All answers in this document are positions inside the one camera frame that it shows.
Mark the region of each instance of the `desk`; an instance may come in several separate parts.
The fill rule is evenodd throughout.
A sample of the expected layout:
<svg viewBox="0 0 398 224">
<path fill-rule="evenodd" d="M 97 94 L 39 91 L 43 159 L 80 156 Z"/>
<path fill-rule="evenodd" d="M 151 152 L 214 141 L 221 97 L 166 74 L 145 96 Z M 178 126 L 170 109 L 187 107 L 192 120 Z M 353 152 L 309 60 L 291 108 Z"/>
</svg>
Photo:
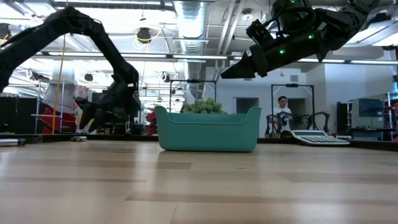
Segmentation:
<svg viewBox="0 0 398 224">
<path fill-rule="evenodd" d="M 398 154 L 258 144 L 165 152 L 157 142 L 0 148 L 1 223 L 364 223 L 398 220 Z"/>
</svg>

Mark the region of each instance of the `person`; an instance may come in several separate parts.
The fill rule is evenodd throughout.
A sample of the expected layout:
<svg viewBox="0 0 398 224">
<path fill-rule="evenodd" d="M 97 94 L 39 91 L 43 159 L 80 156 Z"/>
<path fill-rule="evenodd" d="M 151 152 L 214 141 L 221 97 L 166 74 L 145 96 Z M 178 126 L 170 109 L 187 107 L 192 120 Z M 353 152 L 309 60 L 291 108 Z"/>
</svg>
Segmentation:
<svg viewBox="0 0 398 224">
<path fill-rule="evenodd" d="M 280 96 L 278 98 L 278 107 L 275 107 L 273 110 L 274 112 L 274 116 L 276 116 L 278 113 L 280 112 L 286 112 L 289 114 L 292 114 L 292 111 L 287 107 L 287 97 L 286 96 Z M 282 129 L 280 131 L 290 131 L 290 125 L 289 125 L 289 120 L 291 119 L 291 116 L 282 116 Z M 272 118 L 270 123 L 274 123 L 275 124 L 275 128 L 277 127 L 277 118 Z"/>
</svg>

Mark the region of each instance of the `robotic arm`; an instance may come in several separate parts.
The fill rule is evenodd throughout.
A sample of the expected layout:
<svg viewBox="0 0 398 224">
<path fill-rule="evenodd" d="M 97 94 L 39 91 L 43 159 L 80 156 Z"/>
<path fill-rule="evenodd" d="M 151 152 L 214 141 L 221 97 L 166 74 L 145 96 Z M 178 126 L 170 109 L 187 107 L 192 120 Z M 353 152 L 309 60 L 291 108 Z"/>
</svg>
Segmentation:
<svg viewBox="0 0 398 224">
<path fill-rule="evenodd" d="M 8 86 L 14 69 L 66 33 L 90 37 L 114 70 L 114 82 L 98 102 L 75 99 L 83 110 L 79 128 L 84 128 L 94 118 L 89 128 L 91 132 L 109 120 L 127 119 L 129 114 L 139 110 L 137 70 L 123 59 L 100 22 L 73 7 L 49 15 L 43 24 L 26 29 L 1 45 L 0 92 Z"/>
<path fill-rule="evenodd" d="M 379 2 L 352 0 L 335 12 L 312 9 L 310 0 L 276 0 L 272 19 L 263 24 L 256 20 L 246 29 L 256 43 L 250 47 L 250 55 L 245 52 L 221 77 L 255 78 L 255 73 L 265 77 L 268 71 L 313 54 L 321 62 L 329 51 L 338 50 L 358 33 Z M 273 22 L 278 26 L 276 39 L 267 30 Z"/>
</svg>

